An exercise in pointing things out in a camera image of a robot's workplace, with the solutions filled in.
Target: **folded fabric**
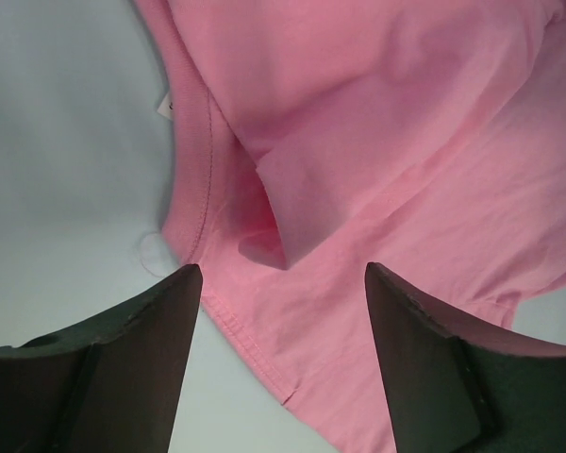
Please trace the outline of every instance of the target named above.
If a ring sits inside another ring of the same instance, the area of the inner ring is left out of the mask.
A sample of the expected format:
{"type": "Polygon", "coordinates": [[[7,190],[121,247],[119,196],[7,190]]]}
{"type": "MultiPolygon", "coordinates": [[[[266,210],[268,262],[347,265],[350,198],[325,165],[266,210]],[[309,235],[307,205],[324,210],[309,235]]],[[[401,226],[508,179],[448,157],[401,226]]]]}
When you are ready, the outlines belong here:
{"type": "Polygon", "coordinates": [[[368,261],[504,327],[566,284],[566,3],[137,2],[204,307],[340,451],[394,451],[368,261]]]}

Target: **white label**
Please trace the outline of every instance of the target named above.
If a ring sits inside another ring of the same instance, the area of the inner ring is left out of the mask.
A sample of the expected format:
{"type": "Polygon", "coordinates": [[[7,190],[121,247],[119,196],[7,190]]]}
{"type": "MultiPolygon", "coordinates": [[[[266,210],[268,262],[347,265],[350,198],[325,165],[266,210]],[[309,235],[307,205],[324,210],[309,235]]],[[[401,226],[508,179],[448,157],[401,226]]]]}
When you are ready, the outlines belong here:
{"type": "Polygon", "coordinates": [[[167,92],[161,104],[158,107],[158,113],[161,116],[172,120],[172,99],[170,98],[170,92],[167,92]]]}

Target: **white background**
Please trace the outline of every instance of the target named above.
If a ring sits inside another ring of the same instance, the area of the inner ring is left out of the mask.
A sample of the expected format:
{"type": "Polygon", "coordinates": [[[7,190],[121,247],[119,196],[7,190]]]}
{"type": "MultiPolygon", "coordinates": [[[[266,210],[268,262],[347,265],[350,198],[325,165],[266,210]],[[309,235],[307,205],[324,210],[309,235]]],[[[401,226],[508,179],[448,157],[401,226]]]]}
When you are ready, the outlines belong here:
{"type": "MultiPolygon", "coordinates": [[[[0,0],[0,345],[156,283],[141,245],[154,274],[176,268],[150,234],[172,184],[172,123],[156,114],[166,92],[127,0],[0,0]]],[[[566,343],[566,290],[523,304],[516,328],[566,343]]],[[[276,404],[201,312],[171,451],[334,450],[276,404]]]]}

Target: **pink shirt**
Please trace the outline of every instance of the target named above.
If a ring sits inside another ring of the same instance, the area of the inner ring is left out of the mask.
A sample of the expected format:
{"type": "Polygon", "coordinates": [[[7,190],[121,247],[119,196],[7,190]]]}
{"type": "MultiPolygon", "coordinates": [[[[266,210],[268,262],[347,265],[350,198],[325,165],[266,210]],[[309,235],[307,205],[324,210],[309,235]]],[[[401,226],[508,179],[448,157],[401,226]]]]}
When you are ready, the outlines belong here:
{"type": "Polygon", "coordinates": [[[394,451],[368,261],[505,327],[566,285],[566,2],[137,1],[204,307],[340,451],[394,451]]]}

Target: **light gray surface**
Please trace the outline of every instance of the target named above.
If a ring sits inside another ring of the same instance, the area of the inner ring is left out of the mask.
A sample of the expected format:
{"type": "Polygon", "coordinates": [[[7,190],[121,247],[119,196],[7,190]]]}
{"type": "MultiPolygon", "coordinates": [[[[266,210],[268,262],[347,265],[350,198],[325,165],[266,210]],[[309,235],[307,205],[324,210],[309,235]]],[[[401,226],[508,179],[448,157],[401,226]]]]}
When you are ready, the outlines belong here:
{"type": "MultiPolygon", "coordinates": [[[[151,286],[141,264],[171,187],[159,58],[126,0],[0,1],[0,345],[151,286]]],[[[145,265],[175,269],[156,236],[145,265]]],[[[516,327],[566,343],[566,290],[516,327]]],[[[281,409],[200,313],[171,451],[331,453],[281,409]]]]}

